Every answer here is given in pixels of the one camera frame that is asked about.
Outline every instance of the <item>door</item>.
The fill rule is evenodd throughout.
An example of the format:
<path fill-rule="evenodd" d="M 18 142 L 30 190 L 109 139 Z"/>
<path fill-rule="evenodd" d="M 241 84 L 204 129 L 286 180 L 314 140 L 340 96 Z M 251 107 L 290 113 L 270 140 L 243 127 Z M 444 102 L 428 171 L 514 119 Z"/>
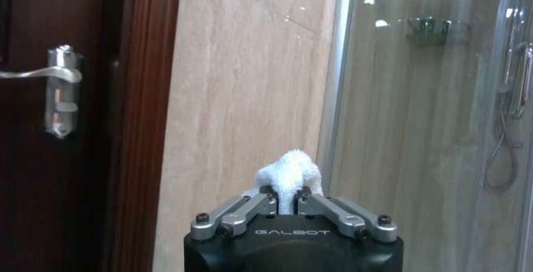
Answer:
<path fill-rule="evenodd" d="M 69 108 L 76 130 L 65 138 L 44 128 L 46 78 L 0 79 L 0 271 L 96 271 L 109 171 L 108 55 L 116 42 L 103 9 L 121 13 L 120 3 L 0 4 L 1 71 L 46 67 L 46 50 L 62 44 L 84 55 L 77 108 Z"/>
<path fill-rule="evenodd" d="M 406 271 L 531 271 L 530 1 L 350 2 L 331 195 L 391 214 Z"/>

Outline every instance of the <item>beige marble wall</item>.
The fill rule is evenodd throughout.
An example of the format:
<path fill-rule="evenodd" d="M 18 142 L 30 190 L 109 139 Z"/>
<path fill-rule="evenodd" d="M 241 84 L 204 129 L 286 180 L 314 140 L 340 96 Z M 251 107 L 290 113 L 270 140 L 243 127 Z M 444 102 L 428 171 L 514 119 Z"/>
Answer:
<path fill-rule="evenodd" d="M 290 149 L 315 156 L 335 0 L 180 0 L 153 271 Z"/>

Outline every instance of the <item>black screw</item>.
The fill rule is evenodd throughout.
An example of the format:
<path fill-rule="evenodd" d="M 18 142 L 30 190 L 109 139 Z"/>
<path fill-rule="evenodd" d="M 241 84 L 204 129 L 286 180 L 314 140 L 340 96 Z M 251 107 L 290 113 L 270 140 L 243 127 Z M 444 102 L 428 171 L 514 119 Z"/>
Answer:
<path fill-rule="evenodd" d="M 220 237 L 223 239 L 229 239 L 233 236 L 233 228 L 228 225 L 220 227 Z"/>
<path fill-rule="evenodd" d="M 208 222 L 208 213 L 199 213 L 196 215 L 196 223 L 205 223 Z"/>
<path fill-rule="evenodd" d="M 390 224 L 392 224 L 392 219 L 387 215 L 379 215 L 376 217 L 376 224 L 379 224 L 379 225 L 390 225 Z"/>
<path fill-rule="evenodd" d="M 366 227 L 360 227 L 358 231 L 355 231 L 355 238 L 363 242 L 368 239 L 370 237 L 370 231 L 366 229 Z"/>

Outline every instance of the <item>shower shelf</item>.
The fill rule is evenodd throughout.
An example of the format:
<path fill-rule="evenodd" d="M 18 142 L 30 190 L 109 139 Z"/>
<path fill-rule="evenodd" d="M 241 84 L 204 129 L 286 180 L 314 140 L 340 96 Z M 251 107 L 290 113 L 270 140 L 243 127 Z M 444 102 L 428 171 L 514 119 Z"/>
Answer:
<path fill-rule="evenodd" d="M 440 20 L 436 25 L 436 21 L 432 17 L 407 19 L 408 41 L 419 47 L 443 46 L 446 43 L 467 44 L 470 26 L 461 21 L 449 19 Z"/>

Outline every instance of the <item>dark wooden door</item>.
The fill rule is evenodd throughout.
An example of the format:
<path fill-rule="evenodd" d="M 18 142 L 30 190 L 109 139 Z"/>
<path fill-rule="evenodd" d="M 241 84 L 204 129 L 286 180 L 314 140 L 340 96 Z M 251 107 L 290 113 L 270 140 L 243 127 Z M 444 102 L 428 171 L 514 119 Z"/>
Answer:
<path fill-rule="evenodd" d="M 109 176 L 109 58 L 117 47 L 105 11 L 120 13 L 120 3 L 5 4 L 1 70 L 45 67 L 46 49 L 60 44 L 72 45 L 85 62 L 78 129 L 64 140 L 42 131 L 45 79 L 0 79 L 0 271 L 96 271 Z"/>

